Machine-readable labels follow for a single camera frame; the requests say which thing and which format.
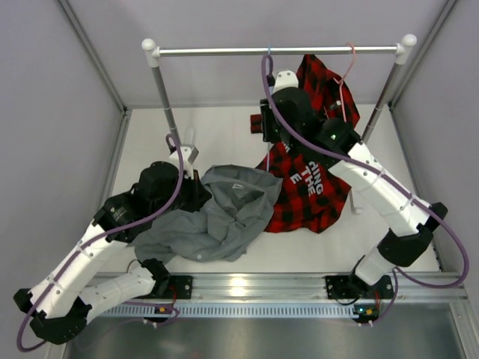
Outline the grey button shirt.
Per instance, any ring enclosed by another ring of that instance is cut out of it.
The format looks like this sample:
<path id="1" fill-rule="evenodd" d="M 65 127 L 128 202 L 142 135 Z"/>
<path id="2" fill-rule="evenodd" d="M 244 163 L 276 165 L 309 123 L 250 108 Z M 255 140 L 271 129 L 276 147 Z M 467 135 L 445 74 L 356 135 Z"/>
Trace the grey button shirt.
<path id="1" fill-rule="evenodd" d="M 282 188 L 270 172 L 238 165 L 212 166 L 201 183 L 211 198 L 197 212 L 158 217 L 133 242 L 138 260 L 238 260 L 266 229 Z"/>

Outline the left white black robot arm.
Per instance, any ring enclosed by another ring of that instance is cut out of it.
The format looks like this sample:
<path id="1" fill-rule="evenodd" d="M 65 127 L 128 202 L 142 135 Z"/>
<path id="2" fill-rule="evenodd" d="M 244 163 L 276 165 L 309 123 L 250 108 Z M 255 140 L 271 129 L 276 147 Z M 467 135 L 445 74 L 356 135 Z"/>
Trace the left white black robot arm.
<path id="1" fill-rule="evenodd" d="M 175 209 L 196 212 L 210 197 L 190 161 L 152 163 L 130 190 L 105 201 L 83 237 L 45 280 L 15 293 L 14 302 L 26 314 L 20 328 L 30 327 L 42 343 L 60 345 L 119 304 L 170 297 L 171 275 L 155 259 L 140 260 L 136 269 L 100 285 L 89 283 L 159 216 Z"/>

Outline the blue wire hanger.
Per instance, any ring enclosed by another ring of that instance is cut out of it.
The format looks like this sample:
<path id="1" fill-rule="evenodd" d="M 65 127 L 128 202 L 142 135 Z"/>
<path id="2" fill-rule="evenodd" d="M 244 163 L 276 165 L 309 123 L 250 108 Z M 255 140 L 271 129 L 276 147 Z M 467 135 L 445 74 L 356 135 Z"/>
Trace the blue wire hanger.
<path id="1" fill-rule="evenodd" d="M 266 75 L 266 80 L 267 80 L 270 95 L 272 95 L 272 90 L 274 89 L 274 86 L 275 86 L 275 77 L 273 75 L 274 61 L 271 55 L 271 48 L 272 48 L 271 44 L 269 44 L 268 51 L 267 51 L 267 57 L 269 60 L 269 72 Z M 267 142 L 266 144 L 267 144 L 266 171 L 269 172 L 271 144 L 269 142 Z"/>

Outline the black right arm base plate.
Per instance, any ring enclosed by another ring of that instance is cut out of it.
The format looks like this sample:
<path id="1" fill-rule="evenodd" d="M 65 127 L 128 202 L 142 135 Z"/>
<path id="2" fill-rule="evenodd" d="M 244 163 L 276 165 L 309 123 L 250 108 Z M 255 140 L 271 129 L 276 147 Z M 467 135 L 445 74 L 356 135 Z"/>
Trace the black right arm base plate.
<path id="1" fill-rule="evenodd" d="M 375 286 L 367 285 L 355 274 L 337 274 L 325 276 L 326 291 L 330 299 L 371 298 Z"/>

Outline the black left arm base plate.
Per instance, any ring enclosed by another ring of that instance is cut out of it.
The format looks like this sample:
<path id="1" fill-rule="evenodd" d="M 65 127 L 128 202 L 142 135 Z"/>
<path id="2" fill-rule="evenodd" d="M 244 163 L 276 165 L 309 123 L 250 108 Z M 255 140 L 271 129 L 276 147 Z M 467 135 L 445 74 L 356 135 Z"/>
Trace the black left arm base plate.
<path id="1" fill-rule="evenodd" d="M 172 275 L 170 276 L 165 291 L 161 294 L 161 299 L 189 300 L 192 297 L 193 276 L 190 275 Z"/>

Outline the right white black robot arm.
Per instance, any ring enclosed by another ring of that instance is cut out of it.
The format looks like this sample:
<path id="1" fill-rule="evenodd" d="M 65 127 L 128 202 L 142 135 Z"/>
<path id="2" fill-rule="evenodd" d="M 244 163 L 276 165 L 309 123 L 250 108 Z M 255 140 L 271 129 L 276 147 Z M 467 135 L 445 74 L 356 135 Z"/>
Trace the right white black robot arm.
<path id="1" fill-rule="evenodd" d="M 320 118 L 306 92 L 295 87 L 268 89 L 260 110 L 267 141 L 283 141 L 322 165 L 361 195 L 388 224 L 385 237 L 352 270 L 348 287 L 353 295 L 367 296 L 387 272 L 411 266 L 425 252 L 447 207 L 418 199 L 398 183 L 351 123 Z"/>

